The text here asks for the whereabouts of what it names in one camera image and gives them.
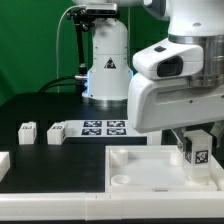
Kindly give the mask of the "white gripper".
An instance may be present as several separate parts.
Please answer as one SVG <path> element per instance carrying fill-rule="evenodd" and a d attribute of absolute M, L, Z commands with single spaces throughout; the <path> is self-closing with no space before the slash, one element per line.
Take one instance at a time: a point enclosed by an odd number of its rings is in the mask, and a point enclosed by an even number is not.
<path fill-rule="evenodd" d="M 172 129 L 181 152 L 186 150 L 186 129 L 179 127 L 217 121 L 211 134 L 219 147 L 224 135 L 224 85 L 191 88 L 186 78 L 152 81 L 136 74 L 129 86 L 127 114 L 140 133 Z"/>

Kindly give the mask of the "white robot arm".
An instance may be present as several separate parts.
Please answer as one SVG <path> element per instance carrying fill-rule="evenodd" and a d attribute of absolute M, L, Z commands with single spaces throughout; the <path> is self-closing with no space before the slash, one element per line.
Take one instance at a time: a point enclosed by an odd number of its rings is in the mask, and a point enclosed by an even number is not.
<path fill-rule="evenodd" d="M 72 0 L 93 28 L 83 97 L 127 103 L 139 133 L 224 121 L 224 0 Z M 113 14 L 141 4 L 169 23 L 168 36 L 127 62 L 127 29 Z"/>

